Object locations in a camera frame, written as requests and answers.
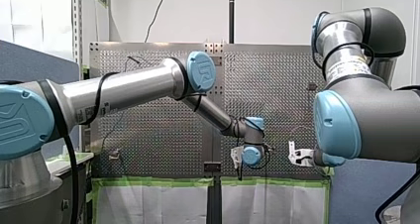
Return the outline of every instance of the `light blue joint cap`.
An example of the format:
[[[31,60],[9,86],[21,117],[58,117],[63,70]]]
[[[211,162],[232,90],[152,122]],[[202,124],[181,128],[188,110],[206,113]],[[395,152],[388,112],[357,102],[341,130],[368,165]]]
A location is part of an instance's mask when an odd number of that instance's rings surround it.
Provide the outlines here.
[[[242,161],[248,166],[256,166],[262,159],[262,153],[255,147],[245,147],[242,152]]]
[[[324,165],[326,167],[339,167],[342,166],[345,162],[346,159],[341,158],[341,157],[334,157],[334,156],[330,156],[327,155],[325,153],[322,154],[322,162],[324,163]]]
[[[263,130],[263,118],[261,117],[246,117],[245,122],[247,123],[248,126],[254,129],[260,128],[261,130]]]
[[[362,138],[358,121],[338,93],[326,90],[316,95],[314,122],[318,144],[323,152],[346,159],[359,156]]]
[[[46,100],[18,86],[0,86],[0,161],[40,149],[53,128],[53,112]]]
[[[216,66],[204,52],[193,52],[186,63],[186,72],[191,87],[196,92],[207,92],[216,81]]]

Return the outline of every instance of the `silver arm segment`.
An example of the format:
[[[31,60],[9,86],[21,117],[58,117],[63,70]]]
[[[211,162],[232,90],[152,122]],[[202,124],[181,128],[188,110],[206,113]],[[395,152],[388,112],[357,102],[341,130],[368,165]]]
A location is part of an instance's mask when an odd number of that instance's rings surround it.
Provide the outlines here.
[[[101,89],[97,117],[166,96],[181,97],[185,84],[181,66],[183,64],[166,58],[155,67],[123,72],[108,77]],[[56,84],[48,80],[58,100],[68,131],[93,115],[100,79],[101,77],[98,77],[68,84]],[[44,96],[37,82],[24,83],[19,86],[29,88]]]

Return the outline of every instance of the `white bracket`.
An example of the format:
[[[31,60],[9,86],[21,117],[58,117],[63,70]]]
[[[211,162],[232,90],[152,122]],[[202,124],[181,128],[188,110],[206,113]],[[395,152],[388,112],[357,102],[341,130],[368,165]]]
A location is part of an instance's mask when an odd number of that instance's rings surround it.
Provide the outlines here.
[[[294,141],[289,141],[289,160],[292,164],[299,167],[314,167],[314,151],[311,149],[294,150]]]
[[[231,149],[231,158],[234,162],[235,169],[240,168],[242,165],[242,152],[244,151],[244,146],[236,147]]]

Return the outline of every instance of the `black pole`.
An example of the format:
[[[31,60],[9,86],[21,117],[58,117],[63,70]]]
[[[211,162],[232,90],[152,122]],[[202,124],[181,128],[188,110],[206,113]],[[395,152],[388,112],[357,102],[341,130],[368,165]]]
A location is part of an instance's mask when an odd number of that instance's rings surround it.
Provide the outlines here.
[[[229,0],[229,44],[235,42],[235,0]]]

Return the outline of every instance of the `perforated metal panel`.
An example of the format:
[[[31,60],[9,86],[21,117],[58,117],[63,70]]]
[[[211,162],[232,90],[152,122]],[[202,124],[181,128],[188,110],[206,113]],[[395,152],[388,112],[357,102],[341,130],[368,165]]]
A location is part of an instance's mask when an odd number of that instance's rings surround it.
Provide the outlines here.
[[[316,174],[313,168],[293,166],[287,158],[290,137],[296,149],[312,148],[316,143],[312,102],[324,80],[309,50],[297,46],[226,45],[224,48],[225,109],[235,116],[264,117],[264,140],[275,147],[266,169],[269,176]],[[309,82],[317,84],[318,89],[309,91]],[[222,139],[224,175],[236,175],[230,158],[230,149],[236,143],[236,139]],[[265,169],[244,168],[243,172],[265,175]]]
[[[158,65],[166,57],[183,57],[203,49],[204,45],[99,44],[93,45],[91,55],[99,68],[96,73],[103,75]],[[162,98],[104,117],[96,129],[92,127],[92,137],[100,143],[114,126],[94,166],[97,175],[203,175],[202,122],[182,102]],[[120,159],[110,160],[117,149]]]
[[[208,97],[231,115],[265,118],[265,141],[276,148],[267,175],[319,177],[313,168],[293,166],[287,158],[287,142],[294,128],[308,128],[296,129],[292,134],[297,149],[311,148],[316,142],[311,131],[312,101],[323,87],[323,78],[312,62],[310,48],[221,46],[216,52],[216,45],[212,44],[92,44],[91,73],[99,76],[147,67],[168,56],[207,51],[217,59],[218,76]],[[127,60],[127,56],[133,56],[140,64]],[[318,89],[309,91],[309,82],[317,84]],[[92,141],[100,145],[120,119],[95,163],[97,175],[202,176],[203,157],[207,155],[222,162],[223,175],[236,175],[229,156],[236,139],[221,139],[218,132],[212,132],[181,102],[163,98],[129,109],[122,118],[121,114],[102,118],[92,125]],[[117,149],[121,149],[120,159],[110,160],[109,154]],[[244,168],[244,175],[265,173],[264,169]]]

